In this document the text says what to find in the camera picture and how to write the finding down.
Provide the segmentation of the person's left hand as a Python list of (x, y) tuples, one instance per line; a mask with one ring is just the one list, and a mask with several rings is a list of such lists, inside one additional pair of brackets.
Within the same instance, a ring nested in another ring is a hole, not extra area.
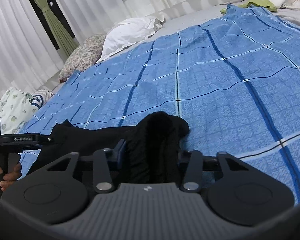
[(18, 162), (10, 173), (4, 175), (3, 181), (0, 182), (0, 190), (5, 191), (21, 177), (21, 163)]

